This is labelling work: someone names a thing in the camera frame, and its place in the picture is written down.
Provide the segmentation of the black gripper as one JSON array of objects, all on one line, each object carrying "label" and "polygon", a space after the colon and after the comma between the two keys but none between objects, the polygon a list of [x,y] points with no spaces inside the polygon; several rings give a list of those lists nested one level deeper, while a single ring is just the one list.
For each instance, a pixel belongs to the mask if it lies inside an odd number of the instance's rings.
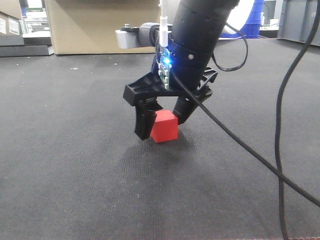
[{"label": "black gripper", "polygon": [[195,95],[208,90],[208,83],[213,83],[218,73],[203,61],[194,61],[177,57],[171,58],[169,73],[169,88],[161,81],[160,76],[151,71],[138,80],[124,87],[123,98],[135,106],[135,134],[146,140],[150,137],[155,124],[157,111],[162,110],[156,97],[178,97],[173,108],[173,114],[178,119],[178,125],[185,123],[199,106],[193,100],[185,97],[186,91],[177,83],[177,76],[183,85]]}]

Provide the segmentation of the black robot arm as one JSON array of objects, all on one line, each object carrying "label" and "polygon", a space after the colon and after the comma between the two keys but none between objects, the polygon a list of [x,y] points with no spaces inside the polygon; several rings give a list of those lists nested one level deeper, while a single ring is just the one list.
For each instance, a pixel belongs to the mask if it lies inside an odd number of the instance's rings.
[{"label": "black robot arm", "polygon": [[121,48],[155,48],[150,72],[127,84],[123,93],[123,98],[135,107],[134,132],[141,140],[151,136],[162,109],[159,97],[177,97],[173,114],[178,124],[211,97],[208,83],[215,80],[217,72],[208,63],[237,5],[236,0],[182,0],[171,24],[163,9],[160,23],[125,26],[116,32]]}]

